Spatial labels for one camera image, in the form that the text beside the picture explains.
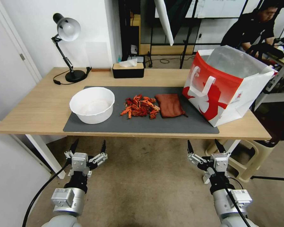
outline tissue box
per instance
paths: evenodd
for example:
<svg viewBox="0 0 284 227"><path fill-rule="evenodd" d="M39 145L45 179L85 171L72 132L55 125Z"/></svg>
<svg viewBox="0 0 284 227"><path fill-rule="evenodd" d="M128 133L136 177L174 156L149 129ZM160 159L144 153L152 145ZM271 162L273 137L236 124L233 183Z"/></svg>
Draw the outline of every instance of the tissue box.
<svg viewBox="0 0 284 227"><path fill-rule="evenodd" d="M119 63L113 65L114 78L142 78L144 76L143 63L133 67L121 67Z"/></svg>

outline lamp base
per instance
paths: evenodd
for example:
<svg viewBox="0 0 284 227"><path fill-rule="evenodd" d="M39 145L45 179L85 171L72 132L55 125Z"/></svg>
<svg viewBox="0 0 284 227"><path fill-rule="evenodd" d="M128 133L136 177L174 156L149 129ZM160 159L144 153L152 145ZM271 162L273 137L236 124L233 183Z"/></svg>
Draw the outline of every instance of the lamp base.
<svg viewBox="0 0 284 227"><path fill-rule="evenodd" d="M68 82L79 82L81 80L84 80L86 78L86 73L81 70L74 70L74 72L68 72L65 75L65 79Z"/></svg>

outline red and white bag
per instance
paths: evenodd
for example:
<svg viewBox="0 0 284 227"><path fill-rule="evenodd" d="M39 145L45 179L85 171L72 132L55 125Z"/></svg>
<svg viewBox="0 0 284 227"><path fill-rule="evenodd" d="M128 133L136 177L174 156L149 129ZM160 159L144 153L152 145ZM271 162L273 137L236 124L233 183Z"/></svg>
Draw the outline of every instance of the red and white bag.
<svg viewBox="0 0 284 227"><path fill-rule="evenodd" d="M182 93L215 127L243 117L273 74L266 64L229 46L199 50Z"/></svg>

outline white bowl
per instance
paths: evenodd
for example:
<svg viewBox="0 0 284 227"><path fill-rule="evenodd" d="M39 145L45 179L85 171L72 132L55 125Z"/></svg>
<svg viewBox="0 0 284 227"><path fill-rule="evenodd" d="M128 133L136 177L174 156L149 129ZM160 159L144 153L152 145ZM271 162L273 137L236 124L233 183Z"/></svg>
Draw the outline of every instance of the white bowl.
<svg viewBox="0 0 284 227"><path fill-rule="evenodd" d="M75 94L69 107L81 121L98 124L107 120L113 113L115 95L107 88L91 87Z"/></svg>

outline lamp arm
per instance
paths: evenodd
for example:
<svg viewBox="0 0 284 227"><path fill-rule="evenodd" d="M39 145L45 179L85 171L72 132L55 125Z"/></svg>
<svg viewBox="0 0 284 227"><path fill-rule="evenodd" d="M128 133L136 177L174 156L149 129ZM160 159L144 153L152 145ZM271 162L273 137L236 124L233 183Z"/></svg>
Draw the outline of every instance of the lamp arm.
<svg viewBox="0 0 284 227"><path fill-rule="evenodd" d="M60 47L59 47L59 45L58 45L58 42L60 42L62 39L58 38L58 34L55 35L54 37L52 37L51 39L52 39L52 41L55 43L55 45L56 45L58 51L60 52L60 54L62 55L63 60L65 61L65 63L66 63L67 66L69 67L70 72L73 73L74 70L73 70L73 65L72 65L72 63L70 62L70 60L69 60L67 57L64 56L62 50L60 49Z"/></svg>

